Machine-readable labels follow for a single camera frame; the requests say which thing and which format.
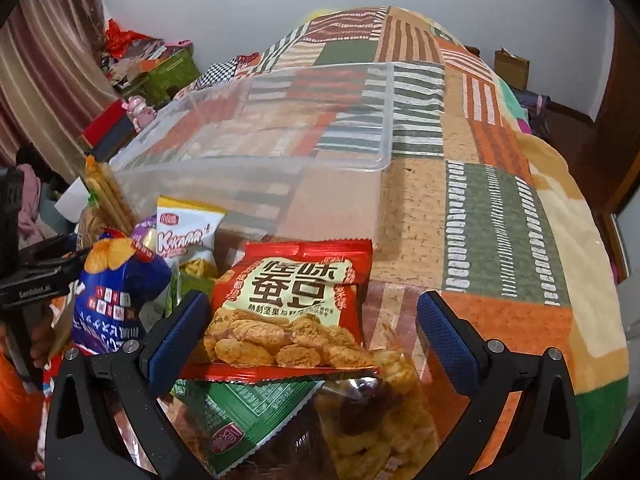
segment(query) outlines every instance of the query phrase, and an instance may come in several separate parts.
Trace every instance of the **bed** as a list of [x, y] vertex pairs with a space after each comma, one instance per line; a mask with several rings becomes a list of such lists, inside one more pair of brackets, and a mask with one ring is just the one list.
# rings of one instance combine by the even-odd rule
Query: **bed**
[[[363, 310], [367, 344], [379, 344], [385, 324], [395, 329], [442, 437], [466, 398], [418, 341], [415, 304], [425, 290], [441, 292], [484, 338], [513, 351], [561, 349], [587, 475], [618, 432], [628, 383], [609, 259], [565, 161], [528, 134], [513, 93], [479, 57], [409, 10], [352, 9], [319, 16], [258, 56], [212, 66], [177, 98], [268, 71], [371, 62], [393, 65], [394, 137]], [[331, 129], [334, 119], [322, 124], [317, 150], [366, 149], [364, 136]], [[357, 120], [365, 127], [373, 119]], [[236, 259], [241, 243], [216, 240], [218, 263]], [[494, 458], [517, 401], [512, 394], [477, 468]]]

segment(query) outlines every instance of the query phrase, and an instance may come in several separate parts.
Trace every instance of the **green snack bag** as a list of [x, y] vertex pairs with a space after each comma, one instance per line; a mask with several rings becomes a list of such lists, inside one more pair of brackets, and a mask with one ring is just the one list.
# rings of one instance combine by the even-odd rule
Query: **green snack bag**
[[172, 393], [198, 421], [208, 443], [207, 469], [218, 478], [276, 435], [320, 386], [322, 381], [249, 386], [178, 380]]
[[196, 278], [184, 270], [178, 269], [177, 266], [174, 266], [171, 282], [169, 283], [169, 290], [166, 295], [164, 316], [169, 317], [174, 311], [174, 308], [182, 301], [182, 297], [190, 290], [199, 290], [210, 298], [213, 285], [214, 281], [209, 278]]

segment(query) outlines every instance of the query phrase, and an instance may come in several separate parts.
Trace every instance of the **metal screw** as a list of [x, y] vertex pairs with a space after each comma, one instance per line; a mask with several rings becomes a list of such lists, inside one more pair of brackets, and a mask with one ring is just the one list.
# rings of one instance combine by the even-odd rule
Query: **metal screw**
[[129, 339], [122, 345], [122, 349], [127, 354], [133, 354], [138, 348], [140, 348], [140, 343], [136, 339]]
[[79, 353], [80, 351], [76, 347], [70, 348], [65, 352], [65, 359], [69, 359], [70, 361], [72, 361], [73, 359], [78, 357]]
[[562, 352], [553, 346], [549, 350], [547, 350], [547, 352], [549, 353], [549, 357], [551, 357], [554, 361], [559, 361], [560, 359], [562, 359]]
[[486, 345], [494, 354], [504, 352], [504, 343], [502, 341], [498, 341], [497, 339], [491, 339]]

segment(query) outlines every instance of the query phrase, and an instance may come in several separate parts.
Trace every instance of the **snack bag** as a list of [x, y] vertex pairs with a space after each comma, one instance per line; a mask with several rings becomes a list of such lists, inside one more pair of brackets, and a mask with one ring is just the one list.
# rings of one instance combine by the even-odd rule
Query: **snack bag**
[[146, 331], [140, 308], [166, 288], [171, 270], [159, 256], [142, 251], [120, 234], [98, 240], [76, 288], [71, 339], [93, 352], [116, 351]]
[[150, 251], [156, 252], [158, 232], [156, 231], [156, 215], [149, 216], [138, 222], [133, 228], [131, 238], [136, 247], [144, 246]]
[[93, 155], [88, 156], [84, 164], [84, 183], [97, 196], [108, 227], [129, 235], [138, 220], [124, 199], [109, 165], [99, 164]]
[[92, 191], [86, 207], [80, 213], [76, 250], [82, 251], [91, 247], [94, 242], [98, 241], [110, 221], [111, 217], [105, 215], [103, 209], [100, 208], [97, 195]]
[[[178, 380], [172, 393], [190, 410], [190, 426], [198, 434], [196, 455], [218, 478], [270, 441], [321, 385], [316, 381], [247, 386]], [[282, 444], [288, 449], [294, 445]]]
[[156, 252], [196, 278], [217, 278], [213, 239], [226, 210], [203, 202], [158, 198]]
[[371, 353], [377, 378], [326, 381], [314, 396], [339, 480], [411, 480], [438, 449], [414, 364], [387, 346]]
[[371, 259], [370, 240], [247, 243], [214, 286], [213, 320], [182, 377], [255, 383], [375, 367], [358, 312]]
[[210, 280], [209, 278], [196, 278], [186, 273], [184, 270], [174, 267], [172, 269], [169, 291], [164, 304], [165, 317], [169, 317], [172, 314], [174, 308], [180, 304], [182, 298], [190, 290], [199, 290], [210, 298], [211, 293], [213, 292], [213, 280]]

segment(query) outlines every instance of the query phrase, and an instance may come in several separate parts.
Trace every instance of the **teal fabric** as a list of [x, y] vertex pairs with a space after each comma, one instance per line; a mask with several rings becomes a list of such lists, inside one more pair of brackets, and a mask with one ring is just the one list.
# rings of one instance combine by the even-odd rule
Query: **teal fabric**
[[516, 99], [516, 96], [513, 95], [511, 88], [509, 85], [505, 83], [502, 78], [498, 78], [500, 82], [500, 88], [502, 89], [502, 95], [504, 96], [504, 102], [507, 105], [507, 108], [511, 112], [511, 114], [516, 117], [516, 119], [522, 119], [527, 124], [529, 124], [529, 118], [527, 117], [527, 113], [524, 111], [524, 108], [520, 106], [520, 103]]

